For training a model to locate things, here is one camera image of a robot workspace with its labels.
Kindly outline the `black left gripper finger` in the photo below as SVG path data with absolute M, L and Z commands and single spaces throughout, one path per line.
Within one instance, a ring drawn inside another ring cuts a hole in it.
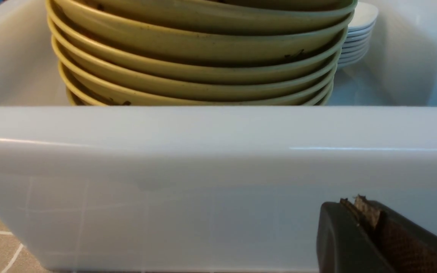
M 321 273 L 437 273 L 437 235 L 361 195 L 321 205 L 316 244 Z

